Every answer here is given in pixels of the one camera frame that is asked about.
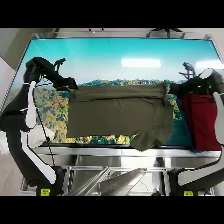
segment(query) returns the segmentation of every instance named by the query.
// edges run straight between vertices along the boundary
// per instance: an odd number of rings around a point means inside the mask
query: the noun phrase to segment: yellow sticker
[[[184,191],[184,196],[193,196],[193,191]]]
[[[41,189],[40,196],[49,196],[50,195],[50,189]]]

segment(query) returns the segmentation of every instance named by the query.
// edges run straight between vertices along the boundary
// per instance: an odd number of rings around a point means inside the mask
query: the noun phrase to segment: olive green cloth
[[[167,85],[80,86],[72,92],[68,138],[135,135],[131,146],[144,151],[161,146],[172,130],[173,110]]]

